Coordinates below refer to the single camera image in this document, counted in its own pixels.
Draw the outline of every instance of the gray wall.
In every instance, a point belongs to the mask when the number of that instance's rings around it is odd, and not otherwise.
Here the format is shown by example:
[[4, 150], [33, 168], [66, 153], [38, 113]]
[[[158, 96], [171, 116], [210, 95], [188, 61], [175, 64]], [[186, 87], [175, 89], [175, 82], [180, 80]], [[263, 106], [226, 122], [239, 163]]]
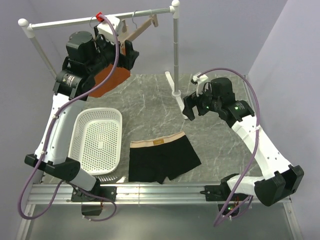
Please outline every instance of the gray wall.
[[319, 9], [319, 0], [289, 0], [249, 72], [263, 128], [304, 170], [292, 200], [306, 240], [320, 236]]
[[[29, 0], [46, 22], [104, 14], [165, 8], [171, 0]], [[181, 0], [180, 66], [182, 73], [230, 67], [247, 74], [287, 0]], [[146, 17], [137, 17], [141, 24]], [[134, 41], [140, 56], [133, 73], [160, 74], [173, 68], [173, 19], [158, 16], [159, 27]], [[131, 19], [127, 21], [132, 30]], [[51, 29], [60, 56], [71, 33], [89, 25]]]
[[[32, 171], [24, 164], [44, 132], [52, 103], [53, 79], [30, 40], [18, 26], [19, 18], [40, 21], [27, 2], [10, 0], [0, 7], [0, 233], [15, 238], [21, 218], [17, 199]], [[39, 35], [54, 64], [60, 57], [45, 32]]]

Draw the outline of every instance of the red object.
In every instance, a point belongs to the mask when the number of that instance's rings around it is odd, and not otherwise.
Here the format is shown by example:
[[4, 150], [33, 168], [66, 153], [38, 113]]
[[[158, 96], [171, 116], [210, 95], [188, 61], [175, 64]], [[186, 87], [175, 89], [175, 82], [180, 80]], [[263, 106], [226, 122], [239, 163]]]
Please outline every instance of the red object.
[[104, 19], [99, 17], [100, 14], [102, 14], [102, 12], [99, 12], [97, 15], [95, 15], [95, 17], [100, 23], [102, 23], [104, 21]]

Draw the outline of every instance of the white laundry basket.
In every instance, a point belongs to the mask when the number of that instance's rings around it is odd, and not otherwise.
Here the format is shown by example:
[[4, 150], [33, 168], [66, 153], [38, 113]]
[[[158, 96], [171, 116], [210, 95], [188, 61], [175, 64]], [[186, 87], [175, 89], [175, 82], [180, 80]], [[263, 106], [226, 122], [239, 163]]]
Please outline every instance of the white laundry basket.
[[92, 176], [111, 173], [119, 164], [121, 138], [122, 115], [117, 109], [84, 110], [73, 126], [69, 158]]

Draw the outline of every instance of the gray marble floor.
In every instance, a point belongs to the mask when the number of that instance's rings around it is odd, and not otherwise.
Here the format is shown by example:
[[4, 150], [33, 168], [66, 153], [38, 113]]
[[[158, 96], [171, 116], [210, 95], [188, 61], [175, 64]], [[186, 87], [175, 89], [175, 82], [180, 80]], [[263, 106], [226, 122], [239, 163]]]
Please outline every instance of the gray marble floor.
[[[236, 99], [247, 100], [244, 85], [236, 76], [228, 76]], [[180, 76], [182, 96], [195, 91], [190, 74]], [[164, 74], [133, 75], [124, 83], [100, 98], [90, 97], [85, 108], [108, 107], [122, 114], [121, 157], [117, 169], [109, 175], [114, 181], [127, 182], [130, 142], [149, 140], [184, 131], [202, 165], [177, 177], [171, 182], [219, 181], [233, 173], [241, 173], [251, 153], [241, 139], [225, 124], [218, 114], [209, 112], [194, 121], [184, 120]], [[256, 162], [249, 176], [261, 176]], [[56, 183], [49, 176], [45, 183]]]

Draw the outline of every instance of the black shorts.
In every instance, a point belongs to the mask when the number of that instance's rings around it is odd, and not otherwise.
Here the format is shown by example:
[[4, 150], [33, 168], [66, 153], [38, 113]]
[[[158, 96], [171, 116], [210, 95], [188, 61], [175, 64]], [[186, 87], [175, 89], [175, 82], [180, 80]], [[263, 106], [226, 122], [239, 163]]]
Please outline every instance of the black shorts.
[[182, 131], [130, 144], [129, 182], [158, 182], [175, 179], [201, 164], [199, 157]]

